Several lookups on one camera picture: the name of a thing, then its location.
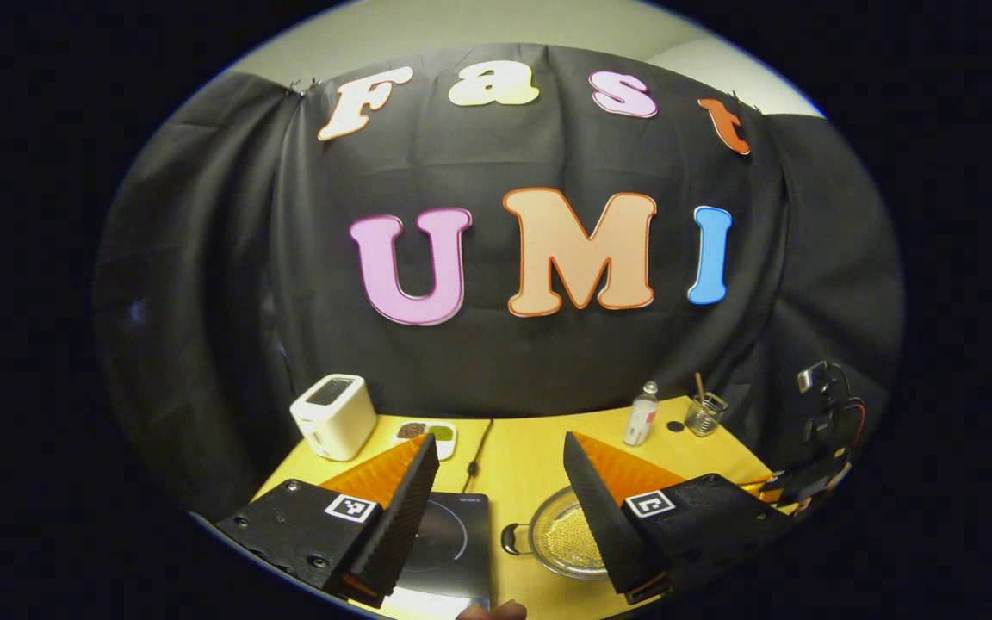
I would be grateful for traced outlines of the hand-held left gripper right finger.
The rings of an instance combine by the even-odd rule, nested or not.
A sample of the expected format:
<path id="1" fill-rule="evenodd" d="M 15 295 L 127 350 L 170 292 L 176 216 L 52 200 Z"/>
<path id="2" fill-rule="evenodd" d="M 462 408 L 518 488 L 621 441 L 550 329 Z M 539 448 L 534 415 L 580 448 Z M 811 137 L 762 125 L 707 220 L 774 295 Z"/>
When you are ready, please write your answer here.
<path id="1" fill-rule="evenodd" d="M 689 592 L 749 560 L 794 518 L 719 474 L 693 479 L 569 431 L 563 467 L 627 603 Z"/>

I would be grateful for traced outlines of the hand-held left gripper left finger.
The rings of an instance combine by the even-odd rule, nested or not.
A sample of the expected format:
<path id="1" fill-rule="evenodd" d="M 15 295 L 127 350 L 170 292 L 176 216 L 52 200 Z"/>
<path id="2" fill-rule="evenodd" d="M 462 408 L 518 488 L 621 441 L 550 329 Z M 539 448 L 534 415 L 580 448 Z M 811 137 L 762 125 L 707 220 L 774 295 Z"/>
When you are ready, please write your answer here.
<path id="1" fill-rule="evenodd" d="M 314 590 L 379 607 L 406 564 L 438 466 L 436 438 L 421 433 L 322 483 L 283 481 L 216 526 Z"/>

